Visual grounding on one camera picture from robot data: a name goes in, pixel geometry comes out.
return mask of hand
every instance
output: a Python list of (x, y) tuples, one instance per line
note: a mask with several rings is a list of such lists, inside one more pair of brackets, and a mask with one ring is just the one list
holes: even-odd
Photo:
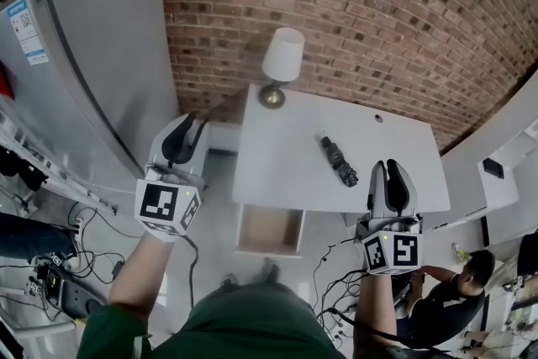
[(422, 295), (422, 276), (424, 273), (419, 269), (413, 272), (411, 276), (411, 287), (413, 288), (413, 294)]

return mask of lamp shade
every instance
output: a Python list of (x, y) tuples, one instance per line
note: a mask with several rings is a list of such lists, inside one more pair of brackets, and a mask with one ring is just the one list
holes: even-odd
[(282, 27), (273, 35), (261, 68), (273, 80), (293, 81), (301, 71), (303, 48), (303, 34), (295, 29)]

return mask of white table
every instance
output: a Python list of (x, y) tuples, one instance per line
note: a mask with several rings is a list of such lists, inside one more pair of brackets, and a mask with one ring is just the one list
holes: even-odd
[[(271, 110), (251, 85), (245, 108), (233, 197), (264, 207), (365, 213), (372, 168), (394, 159), (408, 172), (419, 213), (450, 209), (445, 174), (431, 127), (354, 103), (284, 90)], [(382, 123), (375, 116), (382, 117)], [(348, 188), (332, 170), (319, 140), (328, 136), (357, 171)]]

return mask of white cube with marker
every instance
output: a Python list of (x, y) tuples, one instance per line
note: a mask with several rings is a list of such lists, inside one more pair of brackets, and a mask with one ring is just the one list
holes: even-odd
[(187, 233), (200, 203), (196, 187), (138, 180), (134, 217), (152, 235), (172, 242)]
[(371, 274), (397, 275), (422, 266), (422, 234), (379, 230), (361, 241)]

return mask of brass lamp base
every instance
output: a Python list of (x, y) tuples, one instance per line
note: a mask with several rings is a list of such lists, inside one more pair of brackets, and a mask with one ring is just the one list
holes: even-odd
[(286, 95), (274, 82), (260, 90), (258, 99), (265, 108), (279, 109), (286, 102)]

